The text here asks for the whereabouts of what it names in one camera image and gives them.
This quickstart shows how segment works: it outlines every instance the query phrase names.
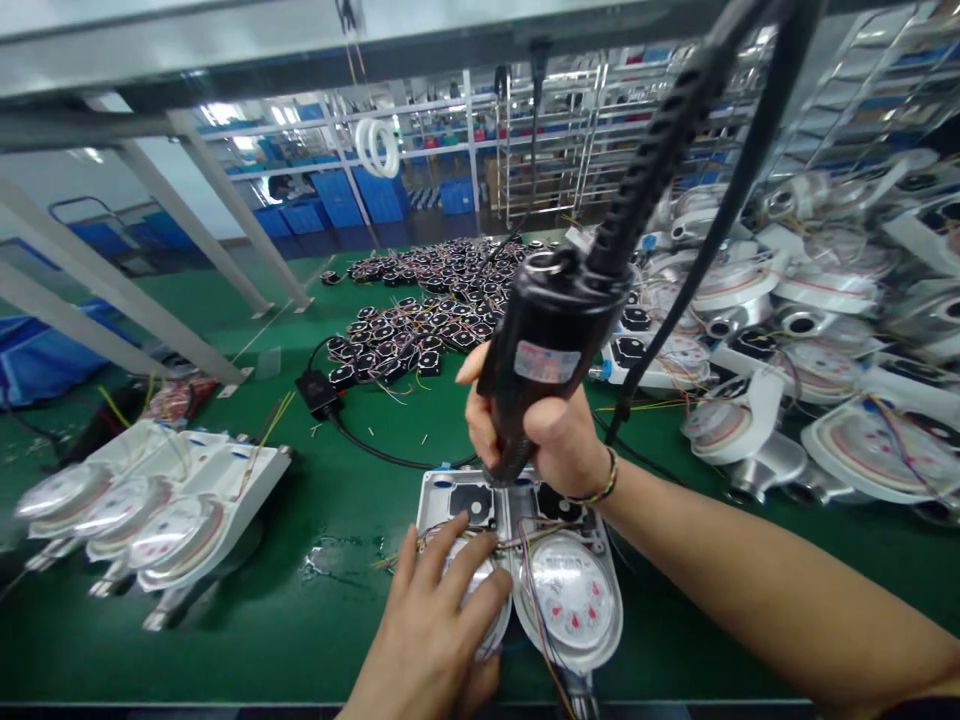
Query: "beaded bracelet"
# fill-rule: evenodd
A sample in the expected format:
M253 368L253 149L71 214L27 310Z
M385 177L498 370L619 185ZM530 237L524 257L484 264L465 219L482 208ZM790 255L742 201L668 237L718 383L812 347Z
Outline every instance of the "beaded bracelet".
M576 503L577 505L593 505L613 492L613 488L617 485L617 475L620 471L620 457L617 455L617 451L609 445L604 445L604 447L607 448L607 452L610 453L610 479L607 481L607 486L592 497L567 498L570 502Z

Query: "power adapter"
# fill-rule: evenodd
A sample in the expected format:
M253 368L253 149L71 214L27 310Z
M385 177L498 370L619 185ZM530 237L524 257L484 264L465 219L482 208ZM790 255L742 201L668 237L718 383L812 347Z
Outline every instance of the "power adapter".
M315 420L328 420L338 415L343 408L340 393L320 370L307 370L294 384Z

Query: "human arm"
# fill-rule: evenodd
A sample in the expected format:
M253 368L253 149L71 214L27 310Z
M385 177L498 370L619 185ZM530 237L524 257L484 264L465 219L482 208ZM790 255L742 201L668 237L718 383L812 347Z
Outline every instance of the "human arm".
M469 717L493 696L499 657L478 664L474 656L512 580L505 570L495 570L460 608L471 578L497 542L493 533L474 537L443 573L454 540L466 528L467 514L461 513L419 561L416 530L407 531L383 620L342 720L439 720L454 709Z
M464 363L473 382L485 350ZM470 437L497 459L489 404L471 390ZM541 400L524 430L558 492L589 497L609 457L583 389ZM883 588L796 535L620 460L616 489L594 507L718 625L826 710L876 715L910 697L958 688L960 643Z

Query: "hand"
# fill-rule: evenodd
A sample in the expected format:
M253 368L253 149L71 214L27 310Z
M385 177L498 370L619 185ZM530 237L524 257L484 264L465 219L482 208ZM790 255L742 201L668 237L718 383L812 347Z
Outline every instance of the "hand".
M492 467L500 459L497 433L490 417L490 401L477 394L476 379L490 343L474 350L457 375L461 385L473 383L467 397L467 426L480 459ZM544 398L527 410L523 430L538 448L534 465L561 495L580 498L601 492L610 479L610 453L600 442L583 387L569 400Z
M493 697L499 657L476 664L474 656L513 580L506 570L494 570L460 608L471 578L497 544L493 533L474 537L444 574L450 548L466 528L467 513L460 513L419 562L416 528L407 531L380 629L341 718L433 720L449 717L455 705L468 717Z

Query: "green workbench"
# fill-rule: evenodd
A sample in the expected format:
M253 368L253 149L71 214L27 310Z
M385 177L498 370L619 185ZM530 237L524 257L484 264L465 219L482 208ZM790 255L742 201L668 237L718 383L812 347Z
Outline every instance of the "green workbench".
M341 274L356 256L331 267ZM290 263L301 280L315 278L327 259ZM264 268L253 279L283 308L279 284ZM404 288L315 282L315 303L275 319L254 321L249 309L215 272L194 271L139 281L154 298L204 335L237 364L281 347L282 371L251 379L225 400L212 400L194 426L256 434L274 403L293 388L318 340L343 332L363 305L382 306ZM441 462L471 448L462 420L467 390L454 385L461 363L443 358L443 374L414 383L400 405L376 387L351 390L344 422L394 455ZM116 387L116 369L101 373L51 408L30 412L37 424L64 432L86 422L95 386ZM400 390L406 382L400 383ZM607 387L588 388L591 404L612 404ZM687 478L695 489L720 496L723 481L693 458L678 426L682 410L635 413L622 437ZM27 575L0 601L3 703L230 703L338 704L348 696L377 629L390 576L371 563L393 552L415 519L422 473L389 465L348 443L329 425L311 438L315 422L297 398L270 444L287 444L297 462L281 479L260 516L265 532L256 553L173 631L147 633L143 619L156 603L138 589L126 597L94 599L87 591L104 567L80 553L41 575ZM48 449L9 417L0 418L0 514L9 518L19 495L41 480ZM902 597L954 633L960 602L953 569L960 537L891 505L814 509L772 493L750 510L808 538ZM8 520L0 529L10 535ZM39 548L21 542L0 555L6 585ZM711 701L789 699L791 690L707 620L652 566L617 574L626 619L616 656L596 675L602 701ZM552 702L549 675L514 617L506 639L500 699Z

